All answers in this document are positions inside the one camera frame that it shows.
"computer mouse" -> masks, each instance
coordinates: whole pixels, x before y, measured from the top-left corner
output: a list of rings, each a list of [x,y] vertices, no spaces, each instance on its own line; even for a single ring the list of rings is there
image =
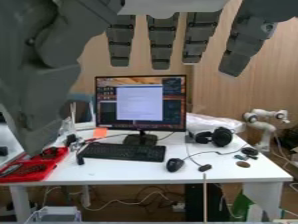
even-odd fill
[[[175,171],[179,170],[179,168],[183,166],[183,160],[182,159],[178,159],[178,158],[171,158],[167,160],[167,163],[166,163],[166,170],[170,172],[170,173],[174,173]]]
[[[251,147],[245,147],[241,152],[247,155],[247,156],[257,156],[258,155],[258,150],[251,148]]]

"gray robot arm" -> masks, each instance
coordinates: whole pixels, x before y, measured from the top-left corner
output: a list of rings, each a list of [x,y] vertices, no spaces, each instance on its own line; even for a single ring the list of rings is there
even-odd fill
[[[0,110],[29,155],[57,137],[58,110],[80,73],[77,58],[124,5],[121,0],[56,3],[0,1]]]
[[[227,1],[126,0],[125,5],[125,0],[0,0],[0,111],[29,155],[57,137],[58,110],[80,73],[77,58],[88,40],[109,27],[112,64],[127,65],[135,24],[130,15],[143,12],[154,17],[147,16],[153,67],[166,69],[174,13],[191,12],[183,62],[198,62]],[[296,0],[243,0],[219,71],[241,74],[276,23],[296,16],[296,9]]]

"monitor stand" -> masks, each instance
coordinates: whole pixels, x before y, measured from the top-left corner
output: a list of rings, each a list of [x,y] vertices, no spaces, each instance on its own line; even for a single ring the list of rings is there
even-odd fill
[[[149,135],[145,131],[139,131],[139,134],[127,135],[124,139],[125,145],[155,145],[157,144],[157,136]]]

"paper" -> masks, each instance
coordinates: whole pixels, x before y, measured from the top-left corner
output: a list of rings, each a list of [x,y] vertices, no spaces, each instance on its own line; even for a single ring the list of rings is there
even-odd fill
[[[108,132],[106,128],[96,128],[94,132],[93,132],[93,138],[104,138],[104,137],[106,137],[106,132]]]

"monitor screen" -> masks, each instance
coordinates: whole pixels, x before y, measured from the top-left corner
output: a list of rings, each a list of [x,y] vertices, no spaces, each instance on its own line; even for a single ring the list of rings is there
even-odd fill
[[[186,76],[96,77],[97,127],[185,131]]]

